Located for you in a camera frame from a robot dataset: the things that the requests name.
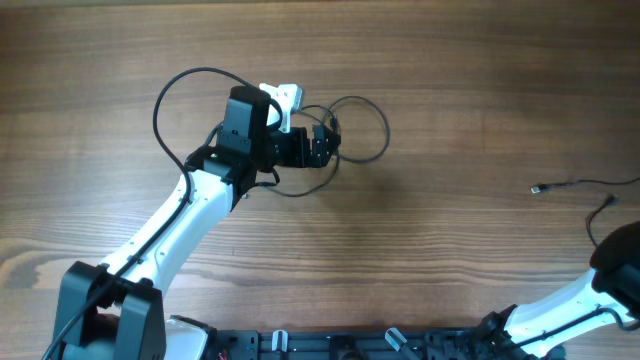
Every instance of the usb connector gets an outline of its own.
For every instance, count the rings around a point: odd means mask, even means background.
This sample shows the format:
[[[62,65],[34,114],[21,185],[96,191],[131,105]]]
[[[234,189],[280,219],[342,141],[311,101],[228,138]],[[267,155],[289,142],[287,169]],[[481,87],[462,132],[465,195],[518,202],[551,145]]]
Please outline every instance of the usb connector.
[[[547,184],[538,184],[531,187],[531,193],[534,195],[549,191],[549,185]]]

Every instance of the robotic arm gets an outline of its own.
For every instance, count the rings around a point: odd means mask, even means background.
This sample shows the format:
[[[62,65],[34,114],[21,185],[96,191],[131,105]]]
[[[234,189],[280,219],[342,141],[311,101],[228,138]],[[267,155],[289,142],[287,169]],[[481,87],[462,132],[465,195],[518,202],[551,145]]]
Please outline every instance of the robotic arm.
[[[257,185],[257,172],[274,173],[277,179],[275,165],[324,167],[340,145],[336,129],[324,124],[313,127],[312,141],[305,128],[291,127],[292,112],[302,107],[302,89],[265,84],[260,89],[238,86],[231,90],[215,146],[201,146],[188,157],[188,178],[180,178],[166,202],[130,241],[99,266],[76,262],[67,271],[54,337],[89,294],[107,284],[188,197],[187,205],[144,256],[63,337],[53,359],[564,359],[564,355],[554,357],[559,344],[614,321],[608,315],[593,315],[599,309],[615,313],[619,324],[640,318],[640,223],[636,223],[603,242],[592,258],[593,269],[574,283],[539,302],[491,313],[475,328],[289,335],[282,330],[273,334],[217,331],[178,316],[165,322],[162,299],[171,281],[208,231]],[[281,116],[272,99],[279,104]],[[188,194],[187,181],[191,184]],[[98,312],[114,304],[121,308],[119,317]]]

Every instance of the white bracket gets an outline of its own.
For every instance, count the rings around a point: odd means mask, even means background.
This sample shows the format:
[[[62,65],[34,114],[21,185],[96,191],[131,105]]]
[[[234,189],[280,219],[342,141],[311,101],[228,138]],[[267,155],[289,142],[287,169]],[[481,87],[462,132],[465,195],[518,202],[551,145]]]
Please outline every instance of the white bracket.
[[[280,131],[288,133],[291,128],[291,114],[302,108],[304,102],[304,90],[296,84],[282,84],[273,87],[268,84],[260,84],[260,90],[267,92],[271,98],[278,102],[282,108],[282,124]],[[273,106],[269,106],[267,125],[278,121],[279,114]]]

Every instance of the wooden table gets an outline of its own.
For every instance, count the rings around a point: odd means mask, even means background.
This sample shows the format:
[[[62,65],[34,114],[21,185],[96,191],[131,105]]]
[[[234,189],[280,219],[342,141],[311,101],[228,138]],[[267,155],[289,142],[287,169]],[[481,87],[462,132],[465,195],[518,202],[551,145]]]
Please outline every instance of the wooden table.
[[[307,103],[369,97],[387,113],[379,161],[341,164],[300,199],[252,190],[203,240],[167,314],[221,329],[475,325],[588,269],[584,218],[602,238],[640,217],[638,187],[532,196],[537,182],[640,172],[640,18],[582,1],[303,2],[0,12],[0,359],[39,358],[59,281],[96,264],[166,199],[178,171],[151,114],[195,66],[297,83]],[[234,83],[181,81],[160,131],[182,158]],[[344,154],[383,143],[376,114],[338,112]],[[310,123],[295,118],[296,124]],[[300,191],[324,170],[281,170]],[[570,359],[635,359],[613,327]]]

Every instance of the black cable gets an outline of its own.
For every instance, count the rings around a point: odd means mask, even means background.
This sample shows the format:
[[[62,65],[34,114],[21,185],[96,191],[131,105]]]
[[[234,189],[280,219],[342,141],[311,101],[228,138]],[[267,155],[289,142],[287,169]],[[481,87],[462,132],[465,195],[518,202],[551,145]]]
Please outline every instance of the black cable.
[[[563,183],[550,183],[550,184],[538,184],[531,187],[531,192],[534,194],[540,194],[543,192],[547,192],[549,190],[557,189],[557,188],[567,188],[571,186],[576,186],[579,184],[600,184],[600,185],[608,185],[608,186],[624,186],[631,185],[640,181],[640,177],[627,180],[627,181],[602,181],[602,180],[593,180],[593,179],[580,179],[576,181],[567,181]]]
[[[384,114],[382,109],[380,109],[378,107],[378,105],[376,105],[371,100],[369,100],[369,99],[367,99],[365,97],[356,96],[356,95],[343,96],[340,99],[334,101],[333,104],[329,105],[329,109],[327,110],[327,113],[325,113],[324,119],[326,119],[328,113],[330,111],[332,111],[338,104],[340,104],[341,102],[343,102],[345,100],[350,100],[350,99],[362,100],[362,101],[366,102],[367,104],[369,104],[371,107],[376,109],[378,114],[380,114],[380,117],[382,117],[382,122],[384,123],[385,138],[384,138],[384,145],[382,146],[382,149],[380,150],[380,152],[378,152],[377,154],[375,154],[372,157],[364,158],[364,159],[355,159],[355,158],[351,158],[351,157],[348,157],[348,156],[345,156],[345,155],[338,155],[338,157],[340,157],[344,161],[352,162],[352,163],[355,163],[355,164],[367,164],[367,163],[370,163],[372,161],[378,160],[382,155],[384,155],[384,153],[389,148],[389,143],[391,142],[391,127],[389,126],[389,120],[387,119],[387,116]]]
[[[267,131],[274,132],[280,129],[280,126],[282,125],[282,108],[280,107],[280,104],[278,104],[278,102],[273,98],[271,99],[270,103],[271,103],[271,106],[273,106],[273,108],[276,109],[276,111],[280,115],[280,117],[278,118],[278,121],[276,121],[271,125],[267,125]]]
[[[334,101],[331,105],[329,106],[324,106],[324,105],[319,105],[319,104],[312,104],[312,105],[306,105],[302,108],[302,110],[306,110],[306,109],[311,109],[311,108],[320,108],[323,109],[325,111],[324,115],[322,116],[322,119],[319,119],[305,111],[297,111],[296,114],[302,115],[302,116],[306,116],[320,124],[325,124],[327,119],[330,119],[330,126],[331,128],[333,128],[334,131],[336,131],[338,134],[340,133],[340,122],[338,121],[338,117],[335,114],[335,107],[340,104],[341,102],[345,101],[345,100],[349,100],[349,99],[356,99],[356,100],[362,100],[364,102],[366,102],[368,105],[372,106],[374,109],[376,109],[376,111],[378,111],[378,113],[380,114],[380,117],[382,117],[382,121],[384,123],[384,130],[385,130],[385,142],[384,145],[382,147],[382,149],[380,150],[380,152],[378,152],[376,155],[369,157],[369,158],[364,158],[364,159],[355,159],[355,158],[351,158],[348,156],[344,156],[342,154],[340,154],[340,152],[338,152],[338,150],[335,151],[334,155],[336,156],[336,163],[333,167],[333,169],[331,170],[331,172],[329,173],[329,176],[320,184],[314,186],[313,188],[301,192],[301,193],[294,193],[294,194],[290,194],[290,193],[285,193],[279,190],[274,189],[272,186],[263,186],[263,188],[276,193],[278,195],[281,196],[285,196],[285,197],[302,197],[302,196],[306,196],[309,195],[317,190],[322,189],[323,187],[329,185],[329,183],[331,183],[331,181],[333,180],[333,178],[335,177],[336,173],[338,172],[338,167],[340,165],[340,160],[344,160],[344,161],[348,161],[351,163],[355,163],[355,164],[367,164],[370,163],[372,161],[375,161],[377,159],[379,159],[382,155],[384,155],[384,153],[387,151],[387,148],[389,147],[389,142],[391,141],[391,127],[389,125],[389,120],[387,119],[387,116],[385,115],[385,113],[382,111],[382,109],[380,109],[375,103],[373,103],[371,100],[364,98],[362,96],[356,96],[356,95],[349,95],[349,96],[343,96],[341,98],[339,98],[338,100]]]
[[[598,242],[596,241],[596,239],[594,239],[593,234],[591,233],[591,222],[596,217],[596,215],[598,215],[602,210],[606,209],[611,205],[614,205],[617,201],[618,201],[617,196],[609,194],[607,195],[607,198],[604,200],[602,205],[600,205],[599,208],[597,208],[591,214],[589,214],[589,216],[587,216],[587,219],[585,221],[586,227],[587,227],[587,234],[589,235],[589,239],[593,243],[593,246],[598,247]]]
[[[100,301],[100,299],[110,290],[111,286],[113,286],[113,284],[118,279],[120,279],[122,277],[122,275],[124,275],[124,273],[126,273],[135,263],[137,263],[140,260],[140,258],[144,255],[144,253],[153,245],[153,243],[162,235],[162,233],[164,233],[164,231],[167,230],[167,228],[171,225],[171,223],[173,223],[173,221],[178,217],[180,212],[188,204],[189,198],[191,196],[191,186],[192,186],[191,185],[191,179],[189,177],[189,173],[187,172],[187,169],[184,167],[182,162],[171,152],[171,150],[169,150],[167,145],[162,140],[162,137],[160,136],[160,133],[158,132],[158,110],[160,109],[160,103],[162,102],[162,98],[167,93],[169,88],[176,81],[180,80],[181,78],[183,78],[183,77],[185,77],[185,76],[187,76],[189,74],[196,73],[196,72],[213,72],[213,73],[217,73],[217,74],[220,74],[220,75],[227,76],[227,77],[229,77],[231,79],[234,79],[234,80],[240,82],[241,84],[243,84],[245,86],[255,87],[252,84],[248,83],[247,81],[239,78],[238,76],[236,76],[234,74],[231,74],[231,73],[226,72],[224,70],[219,70],[219,69],[215,69],[215,68],[208,68],[208,67],[200,67],[200,68],[195,68],[195,69],[190,69],[190,70],[184,71],[184,72],[176,75],[173,79],[171,79],[171,81],[169,81],[164,86],[164,88],[160,92],[160,95],[158,95],[158,99],[156,100],[156,104],[155,104],[155,107],[153,109],[153,134],[155,135],[156,140],[158,140],[158,144],[160,144],[160,147],[171,158],[171,160],[173,160],[173,162],[178,166],[178,168],[180,169],[180,172],[182,173],[182,176],[184,176],[185,183],[186,183],[185,196],[182,197],[182,199],[180,200],[180,204],[178,204],[178,207],[171,214],[171,216],[169,216],[167,221],[165,221],[164,224],[162,224],[162,226],[160,226],[160,228],[149,238],[149,240],[147,240],[142,245],[142,247],[140,247],[140,249],[127,260],[127,262],[124,264],[124,266],[122,266],[120,268],[120,270],[118,270],[115,274],[113,274],[113,276],[111,276],[111,278],[109,278],[109,280],[104,285],[102,285],[100,288],[97,288],[97,289],[93,290],[89,294],[89,299],[87,299],[87,301],[80,307],[80,309],[78,309],[78,311],[73,315],[73,317],[71,317],[71,319],[67,322],[67,324],[62,328],[62,330],[58,333],[58,335],[56,335],[56,337],[53,339],[53,341],[51,342],[51,344],[49,345],[49,347],[45,351],[44,355],[42,356],[42,360],[48,360],[51,357],[53,352],[56,350],[56,348],[62,342],[62,339],[64,339],[64,337],[69,333],[69,331],[71,331],[71,328],[73,327],[73,325],[76,322],[78,322],[78,320],[80,320],[80,318],[87,312],[87,310],[89,310],[92,306],[95,306],[98,303],[98,301]]]
[[[204,141],[204,144],[202,144],[201,146],[209,146],[209,144],[211,144],[211,141],[213,141],[213,137],[216,136],[216,134],[218,133],[218,131],[220,131],[220,129],[222,129],[222,121],[220,122],[220,124],[216,125],[213,130],[211,130],[211,132],[209,133],[209,136],[207,136],[207,139]]]
[[[613,318],[616,321],[616,324],[618,325],[618,328],[620,328],[620,330],[625,331],[625,332],[631,332],[631,331],[635,331],[638,330],[640,328],[640,321],[636,321],[633,324],[629,325],[629,326],[625,326],[624,323],[622,322],[622,318],[620,317],[620,315],[618,315],[618,313],[615,310],[609,309],[609,308],[598,308],[584,316],[581,316],[565,325],[562,325],[561,327],[549,331],[549,332],[545,332],[542,335],[538,335],[535,337],[532,337],[531,339],[527,339],[524,340],[522,342],[519,342],[517,344],[513,344],[510,346],[505,347],[506,349],[511,349],[511,348],[521,348],[523,346],[527,346],[529,344],[533,344],[534,342],[540,341],[540,340],[546,340],[552,336],[558,335],[559,333],[569,330],[572,327],[582,324],[583,322],[592,319],[596,316],[600,316],[602,314],[609,314],[611,316],[613,316]]]
[[[278,175],[278,172],[276,171],[276,169],[271,169],[271,174],[273,175],[273,178],[276,181],[275,183],[270,183],[270,182],[267,182],[267,181],[260,181],[260,182],[255,183],[252,187],[261,186],[263,188],[270,189],[270,188],[280,184],[280,175]]]

